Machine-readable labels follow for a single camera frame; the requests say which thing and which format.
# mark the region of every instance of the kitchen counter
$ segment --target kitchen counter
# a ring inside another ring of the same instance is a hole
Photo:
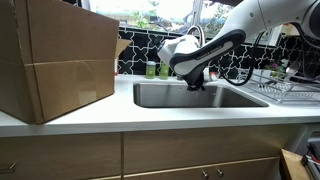
[[[144,76],[119,75],[115,81],[115,94],[44,125],[27,125],[0,112],[0,137],[320,123],[320,106],[277,104],[245,87],[238,89],[267,102],[269,107],[142,108],[133,102],[135,82],[184,83],[175,78],[164,81],[158,78],[147,80]],[[227,84],[227,82],[219,80],[210,84]]]

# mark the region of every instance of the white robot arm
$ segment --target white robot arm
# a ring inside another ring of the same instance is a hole
[[[236,6],[218,35],[200,47],[192,35],[165,40],[158,56],[198,90],[202,71],[210,60],[239,47],[246,38],[284,23],[299,24],[308,36],[320,39],[320,1],[244,0]]]

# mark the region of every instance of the dish rack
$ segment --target dish rack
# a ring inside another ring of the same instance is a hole
[[[238,69],[238,81],[248,75],[247,69]],[[265,73],[252,74],[246,88],[283,104],[320,105],[320,81],[310,81],[304,77],[278,73],[277,77],[264,76]]]

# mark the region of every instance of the stainless steel sink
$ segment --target stainless steel sink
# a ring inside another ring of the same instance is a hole
[[[244,108],[268,104],[232,87],[205,86],[205,91],[188,91],[184,84],[134,84],[134,103],[145,108]]]

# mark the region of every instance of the wall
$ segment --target wall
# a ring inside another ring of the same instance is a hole
[[[150,31],[144,29],[123,28],[119,29],[119,38],[130,39],[133,42],[119,56],[120,74],[145,74],[147,61],[155,61],[159,71],[160,59],[157,56],[157,47],[165,39],[173,39],[181,36],[176,33]],[[252,44],[243,44],[236,50],[221,57],[222,67],[227,71],[230,78],[236,77],[237,67],[247,68],[250,64]],[[312,64],[306,69],[319,74],[319,50],[305,46],[306,64]],[[264,68],[270,60],[290,59],[302,62],[301,41],[299,37],[281,36],[278,46],[259,46],[257,49],[255,68]],[[218,60],[212,60],[209,64],[210,71],[218,71]]]

